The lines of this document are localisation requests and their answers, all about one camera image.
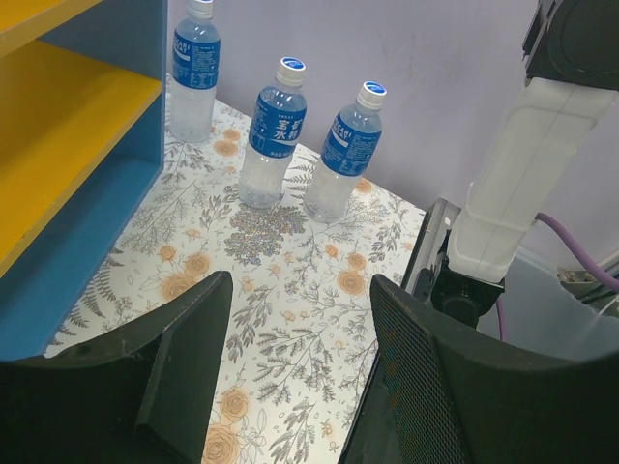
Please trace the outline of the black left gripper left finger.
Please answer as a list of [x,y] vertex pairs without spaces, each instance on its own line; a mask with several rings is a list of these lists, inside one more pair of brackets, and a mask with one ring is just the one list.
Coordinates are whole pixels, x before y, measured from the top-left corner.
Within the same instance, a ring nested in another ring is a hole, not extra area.
[[197,463],[233,281],[188,291],[54,357],[1,365],[5,463]]

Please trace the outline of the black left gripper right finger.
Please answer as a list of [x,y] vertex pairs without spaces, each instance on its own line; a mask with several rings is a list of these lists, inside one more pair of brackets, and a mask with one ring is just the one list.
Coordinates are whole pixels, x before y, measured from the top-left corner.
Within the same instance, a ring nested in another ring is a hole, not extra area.
[[614,463],[618,357],[517,348],[370,283],[377,359],[344,463]]

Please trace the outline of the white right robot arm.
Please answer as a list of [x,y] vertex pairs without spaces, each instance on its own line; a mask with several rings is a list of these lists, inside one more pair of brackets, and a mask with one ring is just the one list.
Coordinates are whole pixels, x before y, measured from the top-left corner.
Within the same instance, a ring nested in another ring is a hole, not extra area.
[[516,249],[618,96],[618,4],[541,1],[522,44],[525,82],[439,253],[432,306],[476,327]]

